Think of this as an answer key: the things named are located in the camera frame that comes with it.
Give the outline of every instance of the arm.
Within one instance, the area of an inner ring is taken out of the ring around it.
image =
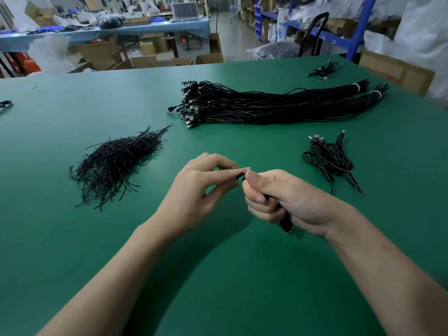
[[[257,217],[273,223],[286,209],[327,239],[388,335],[448,335],[448,293],[355,208],[282,170],[248,171],[243,189]]]
[[[204,153],[177,175],[157,212],[138,226],[120,251],[38,333],[39,336],[121,335],[149,273],[166,248],[197,227],[231,189],[238,169]],[[209,186],[215,188],[206,194]]]

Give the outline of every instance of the green table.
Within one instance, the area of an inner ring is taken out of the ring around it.
[[[283,93],[371,78],[348,63],[338,77],[307,78],[328,57],[36,76],[1,80],[0,335],[36,333],[156,210],[178,171],[202,152],[255,171],[285,169],[326,191],[301,159],[309,135],[334,141],[345,129],[348,156],[365,196],[336,182],[353,204],[419,266],[447,287],[447,113],[392,85],[372,111],[339,123],[187,129],[165,109],[181,81],[210,80],[240,91]],[[84,148],[134,135],[164,135],[161,154],[134,175],[139,193],[80,203],[69,166]],[[302,240],[247,211],[241,187],[204,225],[176,242],[150,277],[127,335],[378,335],[377,319],[323,240]]]

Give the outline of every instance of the person's left hand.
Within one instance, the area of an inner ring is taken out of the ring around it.
[[[177,236],[196,228],[221,198],[238,186],[235,178],[249,169],[238,168],[219,154],[203,153],[179,172],[153,217]],[[207,188],[213,185],[215,188],[207,194]]]

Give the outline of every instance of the hand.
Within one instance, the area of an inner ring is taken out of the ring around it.
[[[196,228],[221,198],[238,186],[237,176],[247,170],[219,154],[203,153],[179,172],[154,216],[176,236]],[[216,186],[207,195],[212,185]]]
[[[286,211],[291,222],[327,239],[350,205],[283,170],[247,171],[243,190],[249,211],[275,223]]]

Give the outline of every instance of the person's right hand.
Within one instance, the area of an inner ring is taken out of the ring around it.
[[[281,220],[286,210],[294,225],[328,239],[337,221],[351,208],[283,170],[262,173],[249,170],[245,178],[243,190],[249,211],[270,223]]]

